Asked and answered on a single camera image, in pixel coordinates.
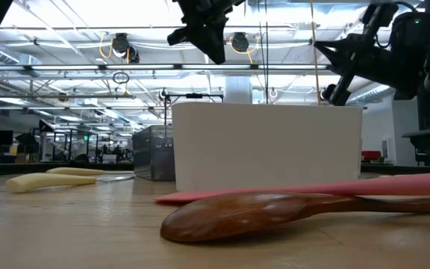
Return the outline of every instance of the cream-colored object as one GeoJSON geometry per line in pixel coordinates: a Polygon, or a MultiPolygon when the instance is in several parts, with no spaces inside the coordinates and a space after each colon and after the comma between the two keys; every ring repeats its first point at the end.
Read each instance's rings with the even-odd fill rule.
{"type": "Polygon", "coordinates": [[[93,176],[71,176],[51,173],[32,173],[17,176],[6,181],[6,188],[10,192],[25,193],[37,188],[67,186],[67,185],[87,185],[96,183],[93,176]]]}
{"type": "Polygon", "coordinates": [[[358,180],[361,108],[175,104],[178,191],[358,180]]]}
{"type": "Polygon", "coordinates": [[[104,174],[103,170],[84,169],[84,168],[71,168],[71,167],[58,167],[47,170],[46,173],[60,174],[60,175],[73,175],[73,176],[100,176],[104,174]]]}

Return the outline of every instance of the spoon handle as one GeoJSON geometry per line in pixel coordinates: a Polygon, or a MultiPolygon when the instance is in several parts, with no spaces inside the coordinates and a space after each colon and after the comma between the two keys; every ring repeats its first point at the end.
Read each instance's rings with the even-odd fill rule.
{"type": "Polygon", "coordinates": [[[361,198],[362,211],[430,213],[430,198],[412,200],[376,200],[361,198]]]}

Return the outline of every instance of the ceiling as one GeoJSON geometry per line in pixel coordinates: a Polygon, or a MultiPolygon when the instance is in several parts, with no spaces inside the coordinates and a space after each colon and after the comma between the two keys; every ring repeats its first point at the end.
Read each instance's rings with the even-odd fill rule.
{"type": "MultiPolygon", "coordinates": [[[[271,103],[312,105],[317,101],[317,80],[311,67],[315,56],[310,45],[313,38],[310,4],[300,0],[267,0],[266,4],[267,11],[265,2],[261,2],[259,12],[257,1],[248,0],[234,7],[228,15],[226,63],[309,65],[304,70],[274,70],[268,80],[269,88],[277,93],[276,97],[270,98],[271,103]],[[236,32],[246,33],[252,51],[250,55],[232,49],[230,41],[236,32]],[[264,42],[268,37],[268,48],[265,43],[261,49],[261,37],[264,42]]],[[[349,33],[361,32],[362,25],[358,20],[368,4],[368,1],[356,0],[317,1],[314,4],[316,39],[339,40],[349,33]]],[[[405,12],[405,9],[401,7],[399,12],[405,12]]],[[[104,123],[115,124],[114,128],[117,124],[146,126],[163,122],[163,108],[158,97],[162,89],[171,94],[223,94],[228,75],[245,76],[254,90],[264,89],[263,70],[256,72],[250,68],[132,69],[124,71],[130,76],[127,84],[114,82],[113,76],[119,70],[69,70],[68,66],[73,65],[125,65],[125,59],[114,53],[105,57],[110,54],[111,39],[116,33],[128,34],[129,42],[139,52],[140,65],[213,64],[189,43],[168,46],[166,37],[183,26],[182,16],[178,4],[170,0],[14,0],[0,27],[0,52],[15,60],[12,64],[61,67],[21,72],[9,70],[13,65],[2,66],[7,61],[3,63],[0,58],[0,96],[9,98],[0,98],[0,108],[12,109],[14,114],[20,115],[26,113],[22,107],[53,107],[32,113],[50,120],[57,117],[57,122],[66,124],[104,123]],[[58,94],[67,94],[71,98],[48,98],[58,94]],[[93,109],[63,109],[68,106],[93,109]],[[105,112],[105,108],[121,109],[111,109],[110,115],[94,112],[105,112]],[[80,120],[73,122],[60,116],[80,120]]],[[[389,33],[389,28],[379,32],[381,43],[387,42],[389,33]]],[[[329,64],[319,52],[316,58],[321,66],[329,64]]],[[[335,84],[338,79],[339,76],[330,72],[320,72],[319,86],[335,84]]],[[[350,90],[358,92],[353,94],[355,97],[374,87],[369,81],[356,78],[350,90]]],[[[177,102],[186,101],[180,98],[177,102]]],[[[219,100],[203,98],[197,102],[219,100]]]]}

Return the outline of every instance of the desk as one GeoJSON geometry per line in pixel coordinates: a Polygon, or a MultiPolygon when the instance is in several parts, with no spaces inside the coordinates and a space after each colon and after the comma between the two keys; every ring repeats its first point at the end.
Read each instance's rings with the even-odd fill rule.
{"type": "Polygon", "coordinates": [[[324,214],[263,235],[183,245],[159,237],[173,182],[98,182],[9,194],[0,176],[0,268],[430,268],[430,215],[324,214]]]}

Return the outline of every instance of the red object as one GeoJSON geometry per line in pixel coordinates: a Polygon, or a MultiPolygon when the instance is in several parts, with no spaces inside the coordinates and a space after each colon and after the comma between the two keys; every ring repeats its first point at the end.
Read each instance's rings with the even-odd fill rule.
{"type": "Polygon", "coordinates": [[[221,194],[241,194],[266,191],[286,191],[289,193],[334,195],[430,196],[430,174],[391,176],[377,179],[360,179],[356,182],[283,188],[243,188],[220,191],[186,191],[158,197],[155,199],[155,201],[160,203],[185,204],[221,194]]]}
{"type": "Polygon", "coordinates": [[[363,160],[377,160],[381,157],[381,152],[379,151],[363,151],[361,152],[363,160]]]}

